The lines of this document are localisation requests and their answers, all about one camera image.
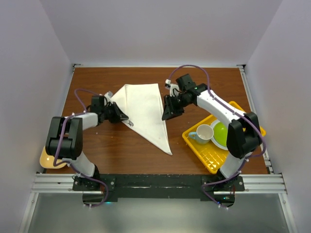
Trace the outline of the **white cloth napkin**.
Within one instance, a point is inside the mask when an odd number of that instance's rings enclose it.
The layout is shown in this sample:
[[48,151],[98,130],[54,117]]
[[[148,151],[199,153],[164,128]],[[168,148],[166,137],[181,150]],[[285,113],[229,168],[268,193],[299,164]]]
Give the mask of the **white cloth napkin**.
[[163,104],[157,83],[125,84],[111,98],[133,123],[124,121],[154,146],[172,155],[166,122],[162,120]]

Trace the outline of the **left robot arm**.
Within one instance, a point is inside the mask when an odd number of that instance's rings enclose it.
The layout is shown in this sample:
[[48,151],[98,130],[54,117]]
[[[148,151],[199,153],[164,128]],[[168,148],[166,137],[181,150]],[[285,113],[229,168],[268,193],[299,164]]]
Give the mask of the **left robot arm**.
[[104,121],[134,125],[111,97],[95,95],[91,105],[81,113],[68,117],[55,116],[51,120],[45,150],[54,157],[53,166],[62,164],[71,167],[76,174],[84,177],[84,186],[89,190],[100,187],[98,168],[83,153],[83,131],[94,128]]

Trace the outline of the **silver table knife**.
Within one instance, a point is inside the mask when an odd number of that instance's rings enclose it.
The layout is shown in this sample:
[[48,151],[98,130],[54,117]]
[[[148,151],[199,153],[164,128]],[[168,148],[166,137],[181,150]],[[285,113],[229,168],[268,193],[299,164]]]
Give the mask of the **silver table knife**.
[[127,121],[127,124],[128,124],[130,127],[133,127],[133,126],[134,126],[133,122],[130,121],[130,120]]

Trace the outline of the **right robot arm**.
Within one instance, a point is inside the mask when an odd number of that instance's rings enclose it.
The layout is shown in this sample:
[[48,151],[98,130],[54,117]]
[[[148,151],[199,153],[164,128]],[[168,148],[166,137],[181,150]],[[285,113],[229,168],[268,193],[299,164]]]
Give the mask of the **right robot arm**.
[[239,173],[245,159],[264,142],[257,115],[230,105],[218,97],[208,83],[196,84],[189,74],[177,78],[176,83],[167,79],[165,87],[170,93],[164,96],[162,120],[181,116],[186,106],[194,104],[214,115],[227,128],[229,154],[220,167],[222,176],[216,179],[218,188],[227,191],[233,186],[233,177]]

